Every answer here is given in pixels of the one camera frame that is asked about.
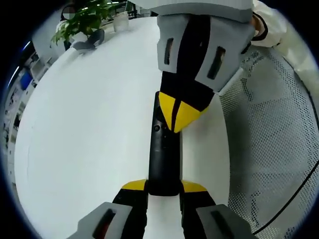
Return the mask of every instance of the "potted plant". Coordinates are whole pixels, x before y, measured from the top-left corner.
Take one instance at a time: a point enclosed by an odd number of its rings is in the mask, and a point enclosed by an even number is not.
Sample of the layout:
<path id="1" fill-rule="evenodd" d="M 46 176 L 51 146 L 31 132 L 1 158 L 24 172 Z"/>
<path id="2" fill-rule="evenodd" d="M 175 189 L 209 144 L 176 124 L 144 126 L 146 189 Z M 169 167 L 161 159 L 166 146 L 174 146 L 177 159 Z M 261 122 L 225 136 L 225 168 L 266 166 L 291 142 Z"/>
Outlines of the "potted plant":
<path id="1" fill-rule="evenodd" d="M 102 20 L 106 20 L 111 15 L 111 10 L 116 4 L 107 0 L 91 0 L 86 6 L 77 11 L 73 18 L 67 19 L 60 29 L 52 37 L 54 43 L 59 40 L 70 41 L 70 38 L 78 33 L 83 33 L 86 37 L 90 36 L 101 26 Z"/>

